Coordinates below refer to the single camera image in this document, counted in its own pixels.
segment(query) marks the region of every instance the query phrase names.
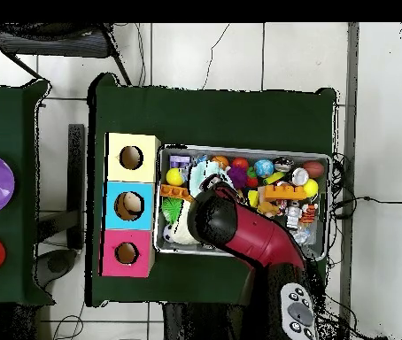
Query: green table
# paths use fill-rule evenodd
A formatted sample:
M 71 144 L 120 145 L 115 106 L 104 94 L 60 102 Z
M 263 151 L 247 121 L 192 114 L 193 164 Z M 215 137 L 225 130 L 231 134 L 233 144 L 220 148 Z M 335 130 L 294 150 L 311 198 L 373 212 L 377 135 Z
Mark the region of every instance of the green table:
M 35 113 L 48 87 L 47 81 L 31 81 L 23 88 L 0 87 L 0 158 L 11 167 L 16 182 L 11 201 L 0 211 L 0 241 L 6 249 L 0 266 L 0 302 L 52 303 L 32 275 L 38 222 Z
M 125 88 L 118 87 L 107 73 L 91 84 L 88 100 L 89 155 L 94 152 L 88 171 L 95 172 L 89 176 L 93 189 L 88 192 L 87 303 L 236 303 L 248 268 L 230 257 L 157 253 L 147 279 L 98 275 L 104 134 L 135 133 L 155 135 L 162 143 L 331 155 L 335 91 L 323 89 L 314 94 Z

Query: orange ball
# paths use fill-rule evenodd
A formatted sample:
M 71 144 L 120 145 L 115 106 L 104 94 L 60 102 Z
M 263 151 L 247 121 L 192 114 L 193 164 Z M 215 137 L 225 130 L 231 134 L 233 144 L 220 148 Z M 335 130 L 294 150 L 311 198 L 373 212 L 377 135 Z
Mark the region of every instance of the orange ball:
M 213 157 L 212 162 L 217 162 L 221 169 L 225 169 L 227 166 L 229 166 L 228 160 L 225 157 L 222 157 L 221 155 Z

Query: yellow ball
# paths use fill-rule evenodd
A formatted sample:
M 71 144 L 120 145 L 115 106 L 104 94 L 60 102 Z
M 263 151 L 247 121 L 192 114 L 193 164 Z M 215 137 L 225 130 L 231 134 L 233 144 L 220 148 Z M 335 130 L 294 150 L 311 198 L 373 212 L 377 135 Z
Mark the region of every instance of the yellow ball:
M 175 187 L 180 187 L 183 184 L 179 168 L 170 168 L 168 172 L 166 172 L 166 182 Z
M 307 197 L 314 197 L 318 193 L 318 183 L 313 179 L 308 179 L 304 185 L 304 191 Z

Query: white wall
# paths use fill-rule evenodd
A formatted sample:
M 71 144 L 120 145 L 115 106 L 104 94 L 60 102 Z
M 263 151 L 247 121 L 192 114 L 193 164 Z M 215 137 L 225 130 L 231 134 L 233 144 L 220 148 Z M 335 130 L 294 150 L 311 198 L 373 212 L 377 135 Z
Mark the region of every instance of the white wall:
M 359 26 L 357 197 L 402 200 L 400 28 Z M 352 240 L 352 309 L 359 330 L 402 340 L 402 205 L 360 202 Z

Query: yellow box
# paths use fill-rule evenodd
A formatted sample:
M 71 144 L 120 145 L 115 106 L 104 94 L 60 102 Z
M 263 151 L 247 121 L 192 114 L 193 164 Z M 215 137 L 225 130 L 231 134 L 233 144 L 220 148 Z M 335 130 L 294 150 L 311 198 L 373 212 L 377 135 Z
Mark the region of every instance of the yellow box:
M 156 160 L 160 141 L 155 135 L 131 135 L 108 133 L 108 177 L 110 182 L 155 182 Z M 124 165 L 126 154 L 139 155 L 138 166 L 127 169 Z

